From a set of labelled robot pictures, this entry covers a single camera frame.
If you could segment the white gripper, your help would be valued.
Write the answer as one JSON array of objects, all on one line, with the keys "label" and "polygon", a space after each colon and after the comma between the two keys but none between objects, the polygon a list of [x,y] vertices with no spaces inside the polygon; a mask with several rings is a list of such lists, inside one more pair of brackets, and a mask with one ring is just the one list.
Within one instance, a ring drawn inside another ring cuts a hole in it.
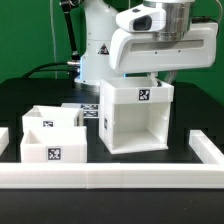
[{"label": "white gripper", "polygon": [[[113,34],[109,64],[116,73],[144,73],[210,67],[216,56],[216,23],[192,24],[180,41],[157,41],[149,33]],[[157,73],[149,73],[153,87],[160,87]],[[167,75],[171,84],[176,71]]]}]

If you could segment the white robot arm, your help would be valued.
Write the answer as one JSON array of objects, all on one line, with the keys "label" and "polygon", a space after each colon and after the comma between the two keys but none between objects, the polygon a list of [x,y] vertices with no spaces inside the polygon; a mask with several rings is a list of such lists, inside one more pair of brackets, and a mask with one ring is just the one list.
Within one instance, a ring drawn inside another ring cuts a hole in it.
[{"label": "white robot arm", "polygon": [[195,0],[143,0],[117,12],[104,0],[80,0],[86,51],[75,84],[97,91],[102,79],[204,68],[216,56],[218,24],[192,17]]}]

